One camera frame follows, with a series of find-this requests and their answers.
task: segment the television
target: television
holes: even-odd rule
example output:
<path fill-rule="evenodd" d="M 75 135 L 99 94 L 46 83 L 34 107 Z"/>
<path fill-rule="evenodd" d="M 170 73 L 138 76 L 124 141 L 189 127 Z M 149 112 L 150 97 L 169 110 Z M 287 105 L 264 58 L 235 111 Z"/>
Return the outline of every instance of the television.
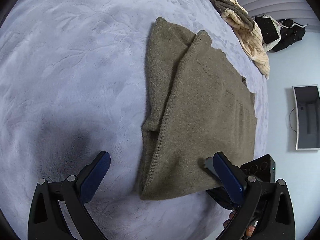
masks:
<path fill-rule="evenodd" d="M 320 150 L 320 96 L 318 85 L 294 86 L 297 115 L 296 150 Z"/>

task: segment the white fluffy blanket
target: white fluffy blanket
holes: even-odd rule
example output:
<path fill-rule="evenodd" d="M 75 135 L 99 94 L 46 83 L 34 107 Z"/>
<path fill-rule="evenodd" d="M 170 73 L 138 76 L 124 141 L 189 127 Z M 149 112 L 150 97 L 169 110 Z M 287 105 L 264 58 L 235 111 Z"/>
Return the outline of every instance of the white fluffy blanket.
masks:
<path fill-rule="evenodd" d="M 264 154 L 266 79 L 209 0 L 19 0 L 0 29 L 0 208 L 22 240 L 38 179 L 78 173 L 100 150 L 111 168 L 87 209 L 108 239 L 200 240 L 222 230 L 227 212 L 205 192 L 142 201 L 133 191 L 157 17 L 206 30 L 246 77 L 257 93 L 255 157 Z"/>

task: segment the gray pleated curtain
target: gray pleated curtain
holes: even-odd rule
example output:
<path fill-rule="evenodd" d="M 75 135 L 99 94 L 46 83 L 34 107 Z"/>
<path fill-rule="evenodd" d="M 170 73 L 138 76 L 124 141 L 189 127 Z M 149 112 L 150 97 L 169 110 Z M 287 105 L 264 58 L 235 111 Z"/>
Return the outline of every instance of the gray pleated curtain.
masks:
<path fill-rule="evenodd" d="M 251 17 L 268 14 L 276 20 L 293 19 L 308 24 L 309 32 L 320 32 L 320 21 L 306 0 L 238 0 Z"/>

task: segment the power cord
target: power cord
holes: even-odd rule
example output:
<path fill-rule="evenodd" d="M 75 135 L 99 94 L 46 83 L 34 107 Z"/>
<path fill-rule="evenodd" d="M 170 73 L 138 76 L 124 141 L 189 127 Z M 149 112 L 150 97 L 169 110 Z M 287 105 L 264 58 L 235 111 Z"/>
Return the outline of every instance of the power cord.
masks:
<path fill-rule="evenodd" d="M 290 128 L 291 128 L 293 131 L 297 132 L 295 129 L 292 128 L 292 126 L 291 126 L 291 119 L 290 119 L 290 116 L 291 116 L 292 112 L 294 111 L 294 109 L 292 109 L 292 111 L 291 111 L 290 114 L 289 114 L 289 124 L 290 124 Z"/>

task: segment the finger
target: finger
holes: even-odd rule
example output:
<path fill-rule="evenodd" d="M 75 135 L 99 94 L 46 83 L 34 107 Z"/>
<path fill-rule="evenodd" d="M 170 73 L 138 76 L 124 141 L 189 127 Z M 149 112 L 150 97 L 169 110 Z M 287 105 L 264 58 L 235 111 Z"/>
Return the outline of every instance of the finger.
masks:
<path fill-rule="evenodd" d="M 255 229 L 254 226 L 249 226 L 249 227 L 247 228 L 246 235 L 247 235 L 248 237 L 251 237 L 254 229 Z"/>
<path fill-rule="evenodd" d="M 229 218 L 230 218 L 230 219 L 233 218 L 235 214 L 236 214 L 235 211 L 231 212 L 230 215 L 229 215 Z"/>
<path fill-rule="evenodd" d="M 225 222 L 223 223 L 223 227 L 226 228 L 227 225 L 229 224 L 229 222 L 230 222 L 230 219 L 228 219 L 227 221 L 225 221 Z"/>

